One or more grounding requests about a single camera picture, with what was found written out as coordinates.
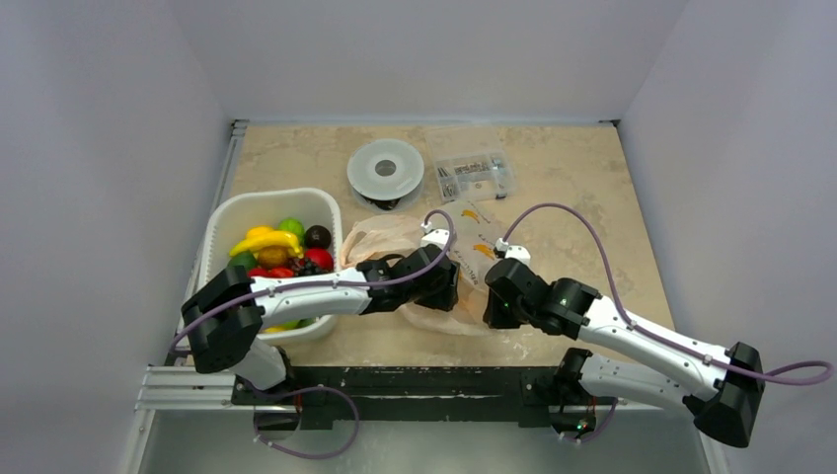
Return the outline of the orange printed plastic bag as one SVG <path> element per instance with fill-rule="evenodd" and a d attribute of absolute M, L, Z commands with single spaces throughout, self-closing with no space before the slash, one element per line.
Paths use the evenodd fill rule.
<path fill-rule="evenodd" d="M 457 233 L 450 257 L 460 265 L 458 302 L 449 312 L 410 303 L 397 313 L 420 329 L 486 336 L 492 330 L 483 321 L 489 299 L 484 277 L 496 260 L 495 241 L 503 235 L 503 225 L 470 201 L 453 201 L 441 209 L 452 217 Z M 406 213 L 378 214 L 356 222 L 342 242 L 340 266 L 349 268 L 390 254 L 406 256 L 418 247 L 422 222 L 422 216 Z"/>

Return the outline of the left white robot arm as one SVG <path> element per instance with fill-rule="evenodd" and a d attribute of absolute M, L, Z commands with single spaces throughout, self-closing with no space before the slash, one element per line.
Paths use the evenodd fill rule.
<path fill-rule="evenodd" d="M 393 312 L 408 303 L 450 310 L 457 302 L 459 266 L 428 244 L 397 261 L 379 259 L 332 274 L 271 279 L 241 266 L 224 270 L 181 308 L 199 373 L 231 370 L 271 404 L 293 394 L 284 352 L 259 341 L 262 328 L 325 315 Z"/>

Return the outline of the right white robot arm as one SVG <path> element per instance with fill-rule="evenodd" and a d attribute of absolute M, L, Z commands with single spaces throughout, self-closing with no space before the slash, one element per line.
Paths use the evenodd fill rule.
<path fill-rule="evenodd" d="M 487 272 L 485 322 L 493 329 L 532 326 L 550 336 L 615 351 L 684 390 L 681 403 L 704 435 L 728 446 L 749 445 L 765 390 L 759 352 L 738 342 L 729 348 L 685 337 L 620 311 L 597 289 L 563 277 L 551 283 L 515 259 Z"/>

